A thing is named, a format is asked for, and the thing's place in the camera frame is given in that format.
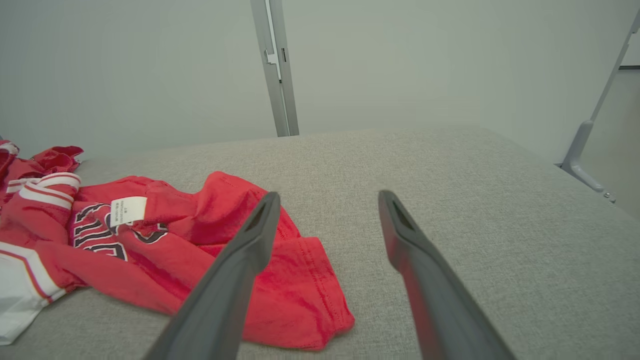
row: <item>red garment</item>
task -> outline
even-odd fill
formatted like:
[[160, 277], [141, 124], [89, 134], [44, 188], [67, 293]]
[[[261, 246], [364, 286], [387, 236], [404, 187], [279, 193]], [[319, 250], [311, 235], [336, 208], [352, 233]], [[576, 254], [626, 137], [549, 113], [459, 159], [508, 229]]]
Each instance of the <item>red garment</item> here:
[[0, 199], [10, 181], [43, 177], [55, 172], [73, 172], [80, 165], [76, 156], [83, 153], [77, 146], [54, 146], [31, 160], [24, 160], [18, 158], [19, 151], [9, 140], [0, 140]]
[[[79, 185], [71, 173], [27, 181], [4, 207], [0, 256], [30, 257], [25, 264], [32, 269], [42, 262], [30, 278], [43, 304], [93, 286], [168, 314], [178, 311], [266, 194], [222, 172], [195, 194], [134, 176], [78, 191]], [[111, 227], [111, 201], [130, 196], [147, 198], [145, 219]], [[282, 209], [271, 262], [255, 280], [244, 339], [321, 350], [353, 324], [322, 244], [301, 237]]]

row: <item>white panel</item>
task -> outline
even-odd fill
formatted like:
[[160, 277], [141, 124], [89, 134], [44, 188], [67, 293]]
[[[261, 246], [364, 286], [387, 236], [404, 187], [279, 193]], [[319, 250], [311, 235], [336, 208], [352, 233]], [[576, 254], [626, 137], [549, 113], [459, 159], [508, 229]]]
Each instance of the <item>white panel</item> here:
[[0, 135], [89, 157], [276, 136], [249, 1], [3, 1]]
[[640, 66], [640, 35], [633, 34], [629, 39], [629, 48], [622, 59], [622, 66]]
[[300, 134], [470, 122], [561, 162], [636, 0], [284, 0]]

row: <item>metal frame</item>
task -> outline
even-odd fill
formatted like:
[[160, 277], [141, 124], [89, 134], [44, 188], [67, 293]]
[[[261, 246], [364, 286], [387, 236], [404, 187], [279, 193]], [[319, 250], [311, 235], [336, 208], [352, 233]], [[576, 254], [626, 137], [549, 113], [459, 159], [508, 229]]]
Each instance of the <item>metal frame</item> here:
[[[620, 64], [622, 63], [622, 59], [625, 57], [625, 53], [627, 53], [627, 49], [629, 48], [629, 39], [631, 38], [631, 34], [635, 33], [640, 27], [640, 10], [636, 14], [636, 19], [634, 20], [633, 25], [627, 35], [627, 39], [625, 40], [625, 45], [622, 47], [620, 54], [618, 55], [618, 59], [616, 60], [616, 64], [611, 71], [611, 75], [607, 80], [607, 84], [604, 86], [604, 90], [602, 90], [602, 94], [596, 104], [596, 108], [593, 110], [593, 114], [591, 114], [591, 118], [585, 122], [583, 122], [578, 128], [578, 132], [569, 147], [569, 151], [564, 158], [562, 165], [560, 166], [564, 171], [571, 174], [576, 179], [582, 181], [588, 187], [592, 188], [594, 191], [601, 193], [604, 192], [604, 186], [602, 186], [593, 176], [589, 175], [580, 164], [580, 156], [582, 155], [582, 151], [584, 150], [585, 145], [587, 144], [587, 139], [591, 134], [591, 130], [593, 129], [593, 123], [596, 120], [598, 113], [600, 112], [600, 108], [604, 103], [604, 99], [607, 97], [609, 93], [609, 89], [611, 88], [611, 84], [613, 83], [613, 79], [618, 73], [618, 69], [620, 68]], [[604, 194], [605, 197], [609, 198], [611, 202], [615, 202], [615, 198], [611, 196], [609, 192]]]
[[267, 90], [271, 99], [273, 120], [278, 136], [299, 135], [298, 116], [296, 102], [293, 96], [293, 82], [291, 79], [291, 66], [289, 50], [287, 48], [287, 35], [284, 28], [284, 14], [282, 12], [282, 0], [268, 0], [273, 33], [267, 15], [267, 1], [250, 0], [255, 23], [255, 32], [258, 38], [262, 68], [267, 81]]

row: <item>gray fabric surface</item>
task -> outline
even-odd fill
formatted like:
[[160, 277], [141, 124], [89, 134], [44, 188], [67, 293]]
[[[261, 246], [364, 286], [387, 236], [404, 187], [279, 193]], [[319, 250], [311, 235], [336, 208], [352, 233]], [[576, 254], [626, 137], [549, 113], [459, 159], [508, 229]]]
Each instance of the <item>gray fabric surface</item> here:
[[[280, 192], [318, 236], [356, 318], [320, 353], [243, 343], [239, 357], [419, 357], [389, 265], [377, 191], [393, 190], [517, 357], [640, 357], [640, 224], [557, 167], [480, 129], [363, 131], [89, 160], [83, 184], [128, 175], [198, 191], [215, 170]], [[140, 358], [168, 318], [95, 290], [47, 307], [6, 359]]]

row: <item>white label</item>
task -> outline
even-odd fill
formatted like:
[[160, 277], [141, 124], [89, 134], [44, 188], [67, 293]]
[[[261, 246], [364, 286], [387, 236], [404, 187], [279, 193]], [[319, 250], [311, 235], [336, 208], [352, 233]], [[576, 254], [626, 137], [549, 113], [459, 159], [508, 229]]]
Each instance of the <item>white label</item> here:
[[147, 198], [144, 196], [123, 197], [111, 201], [111, 227], [143, 220]]

